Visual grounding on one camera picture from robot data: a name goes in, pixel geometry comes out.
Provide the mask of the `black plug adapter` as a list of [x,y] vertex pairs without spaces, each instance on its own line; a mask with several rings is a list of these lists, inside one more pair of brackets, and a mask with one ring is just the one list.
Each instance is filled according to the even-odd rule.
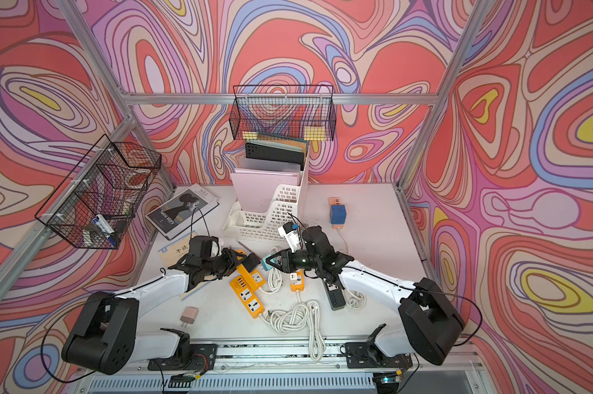
[[249,273],[252,273],[261,264],[260,257],[255,253],[248,254],[245,259],[242,260],[242,266]]

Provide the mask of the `orange power strip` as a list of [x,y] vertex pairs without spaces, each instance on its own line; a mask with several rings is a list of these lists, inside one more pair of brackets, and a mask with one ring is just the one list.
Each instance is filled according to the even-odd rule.
[[235,292],[237,299],[248,311],[252,318],[258,318],[265,311],[265,307],[260,302],[250,287],[246,284],[242,276],[237,276],[230,282],[232,290]]
[[256,292],[266,283],[265,278],[261,275],[258,267],[252,273],[249,273],[245,270],[242,264],[240,264],[237,266],[237,272],[239,272],[240,276],[244,278],[246,284],[250,287],[252,292]]
[[302,270],[290,273],[290,287],[292,292],[302,292],[305,289],[304,275]]

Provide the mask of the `pink usb charger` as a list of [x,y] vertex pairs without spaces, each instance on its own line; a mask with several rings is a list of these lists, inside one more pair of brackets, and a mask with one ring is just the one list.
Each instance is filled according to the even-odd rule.
[[196,307],[186,307],[180,316],[181,325],[187,327],[193,325],[198,318],[199,310]]

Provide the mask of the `teal plug adapter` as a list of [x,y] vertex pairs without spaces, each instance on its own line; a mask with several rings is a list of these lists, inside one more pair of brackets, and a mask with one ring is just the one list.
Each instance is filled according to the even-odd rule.
[[281,264],[277,261],[277,258],[280,256],[279,252],[275,252],[273,254],[269,254],[262,259],[262,265],[265,271],[270,271],[271,269],[278,269],[281,270]]

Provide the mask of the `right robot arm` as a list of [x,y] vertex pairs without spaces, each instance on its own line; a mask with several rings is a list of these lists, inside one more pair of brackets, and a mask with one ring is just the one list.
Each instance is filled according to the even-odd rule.
[[288,248],[266,258],[271,267],[285,274],[312,270],[326,284],[359,292],[398,313],[400,323],[382,323],[370,335],[371,357],[415,353],[430,364],[444,363],[465,323],[436,282],[426,277],[404,281],[363,265],[336,251],[320,226],[300,230],[288,222],[278,228],[278,235]]

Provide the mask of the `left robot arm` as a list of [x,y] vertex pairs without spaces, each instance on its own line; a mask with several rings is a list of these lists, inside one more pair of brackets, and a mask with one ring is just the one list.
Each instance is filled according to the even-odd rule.
[[230,276],[246,258],[242,251],[220,247],[215,236],[191,238],[186,254],[157,278],[125,291],[91,295],[63,345],[62,360],[107,375],[142,361],[191,368],[194,355],[188,333],[176,328],[138,333],[139,320],[202,283]]

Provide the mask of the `pencil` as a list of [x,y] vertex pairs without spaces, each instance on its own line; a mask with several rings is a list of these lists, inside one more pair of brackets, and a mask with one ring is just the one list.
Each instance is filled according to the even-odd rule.
[[252,249],[250,249],[250,247],[246,246],[243,242],[241,242],[240,240],[236,240],[236,241],[240,246],[242,246],[244,248],[244,250],[248,251],[249,254],[256,255],[255,251],[252,251]]

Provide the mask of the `blue cube adapter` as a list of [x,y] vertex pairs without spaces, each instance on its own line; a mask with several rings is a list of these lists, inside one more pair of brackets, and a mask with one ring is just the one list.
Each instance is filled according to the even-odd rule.
[[343,228],[347,220],[347,210],[345,205],[330,206],[330,223],[333,228]]

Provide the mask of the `black power strip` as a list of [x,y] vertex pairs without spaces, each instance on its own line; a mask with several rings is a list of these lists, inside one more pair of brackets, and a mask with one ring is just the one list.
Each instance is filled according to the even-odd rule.
[[340,289],[340,287],[334,284],[330,284],[327,282],[324,282],[324,285],[332,311],[344,309],[347,303],[344,298],[342,289]]

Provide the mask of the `pink power strip back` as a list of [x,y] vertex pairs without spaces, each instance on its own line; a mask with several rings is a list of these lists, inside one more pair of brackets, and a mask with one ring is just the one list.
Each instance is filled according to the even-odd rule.
[[342,204],[342,203],[341,203],[341,201],[340,201],[340,199],[339,199],[339,198],[337,198],[337,197],[330,197],[330,198],[328,199],[328,202],[329,202],[329,205],[330,205],[330,206],[334,206],[334,205],[341,205],[341,204]]

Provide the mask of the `pink folder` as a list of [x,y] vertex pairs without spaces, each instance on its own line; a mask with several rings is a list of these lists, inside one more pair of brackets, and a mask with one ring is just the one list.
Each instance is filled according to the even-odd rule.
[[300,172],[271,172],[238,168],[230,175],[242,210],[265,213],[280,185],[300,185]]

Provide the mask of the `tan paper booklet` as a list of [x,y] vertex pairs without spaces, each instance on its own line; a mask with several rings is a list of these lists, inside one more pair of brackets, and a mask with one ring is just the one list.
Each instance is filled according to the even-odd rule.
[[[183,271],[178,269],[172,269],[179,259],[184,257],[189,252],[189,241],[191,238],[196,237],[197,232],[192,231],[191,233],[186,233],[179,236],[174,241],[166,244],[166,246],[162,247],[161,249],[157,250],[157,256],[161,260],[161,264],[167,276],[171,276],[172,274],[184,274]],[[197,284],[191,288],[191,290],[187,292],[183,292],[179,298],[180,300],[185,300],[187,297],[191,296],[193,292],[196,291],[198,287],[203,287],[203,281],[211,276],[211,273],[207,270],[207,266],[201,267],[203,270],[202,276],[197,281]]]

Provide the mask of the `grey portrait book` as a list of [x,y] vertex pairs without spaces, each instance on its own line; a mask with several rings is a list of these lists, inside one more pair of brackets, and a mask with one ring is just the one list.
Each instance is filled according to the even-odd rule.
[[[191,213],[189,208],[198,205],[200,210]],[[204,187],[194,184],[177,189],[175,195],[145,215],[147,221],[167,240],[172,241],[191,224],[201,221],[219,206],[218,198]]]

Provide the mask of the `black notebook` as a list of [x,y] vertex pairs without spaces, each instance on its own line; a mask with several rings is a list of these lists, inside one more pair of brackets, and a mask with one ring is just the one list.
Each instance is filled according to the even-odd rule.
[[253,140],[245,143],[245,157],[247,159],[298,164],[301,171],[303,171],[306,165],[306,148],[302,144]]

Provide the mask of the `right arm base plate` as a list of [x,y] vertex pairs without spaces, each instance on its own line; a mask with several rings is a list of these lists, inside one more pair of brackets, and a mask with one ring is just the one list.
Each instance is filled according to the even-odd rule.
[[406,371],[414,366],[410,355],[385,356],[375,345],[367,342],[346,342],[342,354],[348,369],[400,369]]

